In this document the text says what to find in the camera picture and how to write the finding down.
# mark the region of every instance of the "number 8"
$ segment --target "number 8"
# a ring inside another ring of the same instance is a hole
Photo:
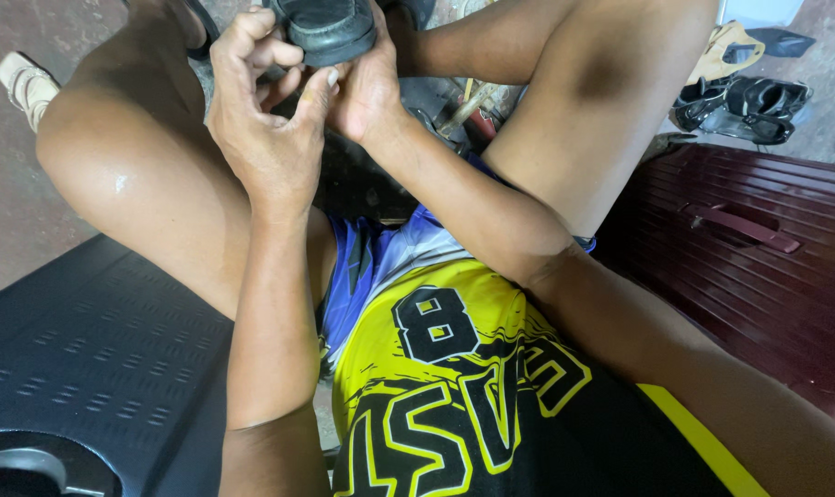
[[[399,328],[405,356],[422,363],[469,354],[478,347],[476,327],[454,288],[415,289],[393,306],[392,321]]]

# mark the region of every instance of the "beige high heel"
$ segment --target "beige high heel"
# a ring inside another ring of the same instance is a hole
[[[9,52],[3,58],[0,82],[6,85],[9,101],[24,111],[28,124],[36,133],[49,102],[58,95],[58,83],[21,52]]]

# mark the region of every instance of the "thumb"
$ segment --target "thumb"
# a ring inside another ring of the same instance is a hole
[[[328,115],[328,98],[337,80],[338,70],[334,67],[324,67],[311,76],[292,117],[293,127],[311,128],[322,133],[325,116]]]

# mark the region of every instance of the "concrete floor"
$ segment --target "concrete floor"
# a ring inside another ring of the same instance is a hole
[[[466,3],[465,9],[458,3]],[[205,0],[220,28],[249,0]],[[481,8],[485,0],[438,0],[434,23],[455,19],[458,11]],[[124,23],[119,0],[0,0],[0,60],[8,51],[23,51],[64,84],[77,62]],[[804,81],[816,90],[813,116],[786,145],[770,152],[835,164],[835,0],[807,0],[790,28],[818,43],[801,59],[764,58],[746,74]],[[195,65],[211,94],[211,68]],[[663,131],[669,129],[664,124]],[[746,141],[709,135],[702,141],[754,149]],[[332,177],[329,184],[339,185]],[[368,207],[378,196],[353,195]],[[384,212],[371,211],[377,216]],[[96,230],[65,203],[36,162],[34,134],[25,117],[6,98],[0,83],[0,289],[89,239]],[[335,445],[327,387],[317,396],[323,445]]]

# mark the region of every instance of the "beige sandal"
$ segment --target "beige sandal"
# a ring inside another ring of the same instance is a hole
[[[6,96],[28,117],[36,133],[37,125],[58,95],[58,83],[52,76],[21,52],[9,52],[0,63],[0,82],[6,85]]]
[[[732,43],[754,45],[754,51],[745,62],[728,64],[724,62],[724,53]],[[687,86],[696,84],[700,77],[704,77],[706,81],[714,81],[741,71],[757,62],[764,55],[765,48],[764,43],[746,35],[743,24],[739,21],[733,20],[724,26],[718,26],[712,31],[709,44],[697,62],[693,74],[690,74]]]

